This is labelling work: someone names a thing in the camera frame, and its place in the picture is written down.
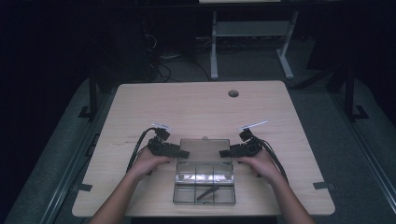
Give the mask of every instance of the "black cable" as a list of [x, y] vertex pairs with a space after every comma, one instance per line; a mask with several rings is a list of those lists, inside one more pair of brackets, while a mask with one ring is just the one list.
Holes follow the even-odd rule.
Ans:
[[167, 67], [167, 66], [161, 64], [161, 63], [159, 63], [158, 66], [162, 66], [163, 68], [165, 68], [165, 69], [168, 71], [168, 74], [169, 74], [168, 76], [164, 76], [163, 73], [162, 73], [162, 72], [160, 71], [160, 69], [158, 68], [158, 74], [160, 75], [160, 82], [161, 82], [161, 80], [162, 80], [162, 77], [165, 77], [165, 80], [163, 81], [163, 83], [164, 83], [164, 82], [167, 82], [169, 79], [171, 79], [171, 75], [172, 75], [171, 69], [170, 69], [169, 67]]
[[289, 183], [288, 177], [286, 175], [285, 169], [283, 168], [282, 164], [280, 163], [279, 159], [277, 158], [274, 150], [272, 149], [271, 145], [266, 142], [265, 140], [262, 140], [255, 135], [249, 134], [248, 136], [252, 137], [254, 140], [256, 140], [260, 146], [265, 148], [265, 150], [268, 152], [268, 154], [271, 156], [272, 160], [274, 161], [275, 165], [279, 169], [279, 172], [285, 177], [286, 181]]
[[129, 160], [128, 167], [126, 169], [127, 172], [129, 171], [129, 169], [131, 169], [132, 165], [134, 164], [134, 160], [136, 160], [137, 150], [140, 148], [140, 144], [142, 144], [142, 141], [145, 138], [146, 134], [151, 130], [156, 130], [156, 129], [149, 128], [149, 129], [145, 130], [144, 132], [142, 132], [142, 134], [140, 135], [140, 138], [137, 141], [136, 146], [134, 147], [134, 152], [132, 153], [131, 159]]
[[204, 71], [205, 76], [207, 78], [208, 81], [212, 81], [212, 79], [210, 78], [209, 74], [206, 72], [206, 70], [197, 62], [194, 61], [189, 61], [189, 60], [177, 60], [177, 61], [166, 61], [165, 63], [193, 63], [196, 66], [200, 67], [202, 69], [202, 71]]

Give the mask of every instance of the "human hand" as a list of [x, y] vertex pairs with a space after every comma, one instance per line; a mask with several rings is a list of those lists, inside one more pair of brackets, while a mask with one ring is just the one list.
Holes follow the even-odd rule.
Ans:
[[137, 155], [137, 158], [127, 175], [140, 181], [144, 179], [146, 174], [150, 171], [155, 170], [158, 165], [171, 160], [172, 158], [154, 156], [148, 147], [144, 147], [139, 155]]
[[268, 180], [281, 175], [271, 156], [264, 149], [260, 150], [254, 157], [241, 157], [237, 160], [249, 164], [253, 174], [261, 175]]

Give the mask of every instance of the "wooden table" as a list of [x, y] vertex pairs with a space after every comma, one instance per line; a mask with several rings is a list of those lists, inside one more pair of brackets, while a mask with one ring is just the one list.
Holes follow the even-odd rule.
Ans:
[[[229, 91], [239, 96], [230, 97]], [[230, 139], [242, 143], [237, 131], [246, 124], [268, 120], [250, 130], [274, 149], [288, 175], [290, 185], [312, 215], [334, 212], [327, 189], [315, 189], [323, 182], [303, 127], [280, 81], [201, 82], [121, 85], [110, 108], [83, 184], [73, 207], [77, 217], [91, 217], [118, 185], [136, 141], [151, 123], [172, 127], [169, 143], [181, 138]], [[154, 136], [148, 133], [147, 141]], [[173, 204], [176, 160], [161, 165], [136, 189], [126, 216], [207, 217], [273, 216], [280, 214], [271, 187], [253, 176], [245, 164], [233, 162], [236, 204]]]

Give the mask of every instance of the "gray carpet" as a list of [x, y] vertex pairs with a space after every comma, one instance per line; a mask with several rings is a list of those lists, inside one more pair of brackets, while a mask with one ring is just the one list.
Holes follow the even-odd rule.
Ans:
[[[241, 49], [235, 53], [220, 54], [219, 81], [231, 80], [282, 80], [287, 86], [293, 86], [312, 77], [316, 71], [305, 70], [312, 41], [293, 41], [290, 44], [288, 58], [295, 74], [294, 80], [284, 78], [276, 57], [276, 43], [268, 43], [261, 49]], [[207, 81], [209, 73], [209, 55], [196, 56], [196, 63], [190, 59], [177, 58], [164, 63], [172, 71], [172, 78], [179, 81]], [[167, 69], [161, 68], [163, 74]], [[313, 149], [318, 166], [327, 183], [335, 186], [330, 193], [335, 204], [335, 213], [326, 217], [315, 217], [317, 223], [396, 223], [384, 194], [377, 185], [370, 167], [357, 143], [350, 123], [340, 112], [335, 98], [325, 91], [328, 78], [306, 88], [303, 91], [290, 91], [290, 97], [303, 124], [308, 141]], [[94, 127], [87, 119], [78, 118], [84, 105], [88, 105], [88, 83], [84, 82], [64, 112], [58, 128], [49, 140], [35, 170], [16, 201], [6, 223], [39, 223], [50, 203], [64, 170], [81, 144], [81, 135], [87, 130], [90, 136], [99, 133], [106, 119], [114, 92], [103, 94], [102, 113], [95, 119]], [[396, 130], [376, 105], [370, 91], [361, 83], [356, 85], [355, 100], [362, 105], [370, 119], [357, 120], [353, 125], [361, 130], [365, 139], [383, 165], [392, 182], [396, 182], [396, 168], [392, 162], [396, 159]], [[76, 175], [76, 184], [85, 174], [85, 161], [78, 162], [81, 172]], [[87, 218], [73, 217], [71, 208], [77, 193], [71, 188], [62, 209], [54, 223], [87, 223]]]

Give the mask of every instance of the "wire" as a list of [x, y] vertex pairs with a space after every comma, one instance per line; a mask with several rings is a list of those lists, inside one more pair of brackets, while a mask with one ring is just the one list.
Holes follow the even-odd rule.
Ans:
[[193, 64], [195, 64], [196, 66], [198, 66], [199, 68], [201, 68], [201, 70], [205, 73], [205, 76], [206, 76], [206, 78], [207, 78], [208, 81], [212, 81], [212, 79], [210, 78], [210, 76], [209, 76], [209, 74], [206, 72], [206, 70], [205, 70], [200, 64], [198, 64], [197, 62], [189, 61], [189, 60], [177, 60], [177, 61], [172, 61], [172, 60], [170, 60], [170, 61], [165, 61], [164, 63], [193, 63]]
[[272, 149], [271, 145], [266, 142], [265, 140], [262, 140], [258, 137], [256, 137], [253, 134], [249, 134], [248, 136], [252, 137], [254, 140], [259, 142], [259, 145], [265, 148], [265, 150], [268, 152], [268, 154], [271, 156], [272, 160], [274, 161], [275, 165], [279, 169], [279, 172], [285, 177], [286, 181], [289, 183], [288, 177], [286, 175], [285, 169], [283, 168], [282, 164], [280, 163], [279, 159], [277, 158], [274, 150]]
[[136, 160], [137, 157], [137, 150], [140, 148], [140, 144], [142, 144], [143, 139], [145, 138], [146, 134], [151, 131], [151, 130], [156, 130], [155, 128], [149, 128], [147, 130], [145, 130], [144, 132], [142, 132], [142, 134], [140, 135], [139, 140], [137, 140], [136, 146], [134, 147], [134, 152], [132, 153], [131, 159], [129, 160], [129, 164], [128, 167], [126, 169], [126, 171], [128, 172], [129, 169], [131, 169], [132, 165], [134, 164], [134, 160]]

